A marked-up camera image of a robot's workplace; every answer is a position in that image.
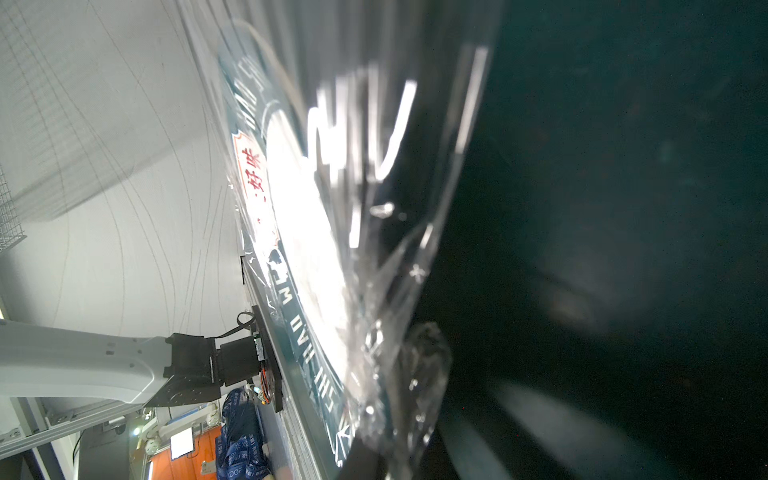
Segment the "white tent wall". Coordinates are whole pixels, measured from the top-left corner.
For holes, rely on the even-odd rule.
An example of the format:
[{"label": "white tent wall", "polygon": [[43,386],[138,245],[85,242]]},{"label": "white tent wall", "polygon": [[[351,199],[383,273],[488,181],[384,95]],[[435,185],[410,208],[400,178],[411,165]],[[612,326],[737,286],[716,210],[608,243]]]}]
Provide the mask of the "white tent wall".
[{"label": "white tent wall", "polygon": [[27,238],[8,318],[222,333],[247,307],[223,148],[172,2],[0,4],[0,165]]}]

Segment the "wire mesh basket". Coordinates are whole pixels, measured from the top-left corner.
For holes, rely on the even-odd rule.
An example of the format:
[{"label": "wire mesh basket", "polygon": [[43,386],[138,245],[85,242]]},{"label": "wire mesh basket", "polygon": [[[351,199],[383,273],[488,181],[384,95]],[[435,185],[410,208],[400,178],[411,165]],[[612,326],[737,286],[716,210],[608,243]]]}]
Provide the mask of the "wire mesh basket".
[{"label": "wire mesh basket", "polygon": [[0,253],[13,247],[25,238],[22,222],[13,206],[8,182],[0,168]]}]

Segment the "metal frame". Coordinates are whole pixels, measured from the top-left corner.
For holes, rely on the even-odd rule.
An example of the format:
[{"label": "metal frame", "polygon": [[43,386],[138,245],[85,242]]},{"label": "metal frame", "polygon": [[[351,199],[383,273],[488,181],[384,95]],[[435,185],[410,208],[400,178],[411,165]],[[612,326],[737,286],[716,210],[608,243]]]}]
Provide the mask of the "metal frame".
[{"label": "metal frame", "polygon": [[107,402],[105,404],[99,404],[101,405],[100,407],[91,409],[91,411],[73,415],[72,420],[68,422],[61,422],[57,425],[48,427],[48,429],[41,429],[34,423],[34,415],[30,419],[32,411],[28,406],[27,399],[13,399],[12,401],[15,401],[14,408],[18,405],[19,409],[22,411],[22,414],[19,415],[19,421],[22,423],[22,431],[29,429],[30,434],[26,437],[20,436],[11,441],[6,440],[0,443],[0,459],[53,442],[66,435],[80,432],[93,425],[98,425],[99,423],[115,419],[120,415],[126,415],[142,408],[142,405],[135,403]]},{"label": "metal frame", "polygon": [[58,425],[63,422],[71,422],[72,420],[81,418],[83,415],[91,415],[117,405],[124,405],[124,403],[117,400],[104,400],[102,402],[89,403],[88,405],[70,409],[66,412],[48,413],[48,423],[51,425]]}]

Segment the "transparent plastic packaging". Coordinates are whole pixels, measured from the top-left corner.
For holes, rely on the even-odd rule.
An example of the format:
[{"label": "transparent plastic packaging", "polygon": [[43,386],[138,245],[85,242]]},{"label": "transparent plastic packaging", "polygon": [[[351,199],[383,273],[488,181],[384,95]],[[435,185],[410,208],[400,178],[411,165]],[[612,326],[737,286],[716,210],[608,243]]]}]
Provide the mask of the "transparent plastic packaging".
[{"label": "transparent plastic packaging", "polygon": [[230,152],[270,318],[341,465],[359,436],[408,478],[450,352],[409,325],[490,63],[499,0],[178,0]]}]

